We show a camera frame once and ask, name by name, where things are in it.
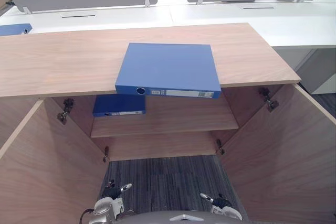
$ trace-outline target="metal hinge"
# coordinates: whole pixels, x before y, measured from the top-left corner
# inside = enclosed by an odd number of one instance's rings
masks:
[[[225,151],[222,149],[222,142],[220,141],[220,139],[216,139],[216,143],[217,143],[217,146],[218,146],[219,153],[221,155],[225,154]]]
[[[106,161],[109,159],[109,147],[108,146],[105,147],[104,154],[105,156],[103,157],[103,162],[106,163]]]
[[[57,119],[65,125],[67,123],[67,115],[70,113],[74,107],[75,101],[72,98],[65,99],[63,102],[64,109],[63,112],[57,114]]]
[[[264,97],[264,101],[268,104],[268,111],[272,112],[276,107],[279,106],[279,102],[276,100],[271,100],[269,97],[269,90],[268,88],[260,88],[259,94]]]

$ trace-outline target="cabinet side panel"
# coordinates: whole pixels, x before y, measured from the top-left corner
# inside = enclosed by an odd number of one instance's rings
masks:
[[[268,88],[272,97],[282,85],[263,85],[251,87],[224,88],[222,92],[226,98],[233,115],[242,127],[258,110],[265,104],[264,99],[259,94],[259,88]],[[210,131],[214,140],[219,139],[224,145],[237,132],[237,130]]]
[[[335,220],[336,120],[300,87],[274,96],[225,145],[222,164],[251,220]]]
[[[94,206],[103,153],[71,118],[62,125],[59,110],[42,102],[0,159],[1,223],[77,223]]]
[[[36,101],[37,98],[8,98],[0,100],[0,148]]]

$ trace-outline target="wood grain surface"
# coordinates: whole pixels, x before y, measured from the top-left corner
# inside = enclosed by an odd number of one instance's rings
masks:
[[[281,88],[281,85],[233,87],[222,89],[239,127],[242,127],[248,120],[250,120],[252,116],[265,104],[264,97],[259,94],[259,88],[261,87],[268,88],[270,91],[269,96],[272,97]],[[211,131],[211,135],[214,140],[220,139],[222,145],[224,145],[236,132],[237,130]]]
[[[251,220],[334,223],[336,120],[297,85],[224,145],[222,164]]]
[[[219,99],[146,97],[146,114],[95,118],[91,137],[237,129],[224,96]]]
[[[36,101],[32,97],[0,100],[0,148]]]
[[[216,153],[213,140],[205,131],[103,137],[94,138],[93,142],[102,151],[109,147],[110,161]]]
[[[63,109],[64,100],[72,98],[75,101],[69,117],[88,135],[91,134],[93,124],[93,107],[95,106],[95,95],[83,95],[78,97],[54,97],[54,101]]]
[[[300,78],[246,23],[71,31],[0,38],[0,97],[115,92],[130,42],[210,44],[222,87]]]
[[[37,103],[0,158],[0,222],[77,223],[97,200],[103,153],[70,118],[56,119],[52,99]]]

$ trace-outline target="white desk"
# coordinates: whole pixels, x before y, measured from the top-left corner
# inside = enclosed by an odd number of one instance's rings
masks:
[[[273,9],[243,9],[244,7]],[[250,23],[273,47],[333,47],[336,45],[336,0],[305,3],[205,3],[158,0],[144,7],[100,8],[26,15],[13,7],[0,24],[31,23],[31,33],[52,31]],[[95,17],[62,18],[95,15]]]

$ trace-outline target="cabinet door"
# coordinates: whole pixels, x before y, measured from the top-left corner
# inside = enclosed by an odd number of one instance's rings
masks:
[[[61,111],[38,101],[0,149],[1,223],[78,223],[94,206],[103,153],[71,118],[60,123]]]
[[[336,120],[285,85],[225,145],[224,169],[251,220],[334,223]]]

